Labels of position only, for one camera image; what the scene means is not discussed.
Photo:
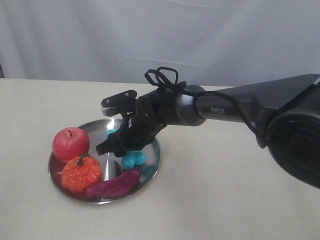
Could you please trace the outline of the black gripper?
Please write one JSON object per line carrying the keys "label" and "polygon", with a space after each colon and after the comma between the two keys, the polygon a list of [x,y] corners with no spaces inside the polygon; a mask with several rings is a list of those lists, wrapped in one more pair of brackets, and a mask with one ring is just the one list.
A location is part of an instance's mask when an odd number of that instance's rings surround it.
{"label": "black gripper", "polygon": [[108,136],[102,143],[96,146],[99,156],[113,153],[117,158],[125,157],[127,150],[142,150],[155,140],[156,135],[166,127],[162,123],[156,109],[157,92],[149,92],[137,99],[136,92],[121,92],[117,95],[117,101],[121,104],[134,103],[134,111],[125,117],[124,126],[120,127],[117,136]]}

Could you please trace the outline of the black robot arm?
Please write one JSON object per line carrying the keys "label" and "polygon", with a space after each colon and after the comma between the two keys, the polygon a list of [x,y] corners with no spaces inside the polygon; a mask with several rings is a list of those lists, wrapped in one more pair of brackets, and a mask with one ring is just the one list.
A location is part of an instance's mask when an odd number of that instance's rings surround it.
{"label": "black robot arm", "polygon": [[101,102],[103,115],[122,116],[122,124],[96,146],[99,155],[122,157],[153,142],[168,125],[200,126],[206,120],[240,122],[268,148],[276,163],[294,178],[320,186],[320,76],[284,79],[206,91],[198,85],[169,81],[149,70],[155,89],[142,96],[128,90]]}

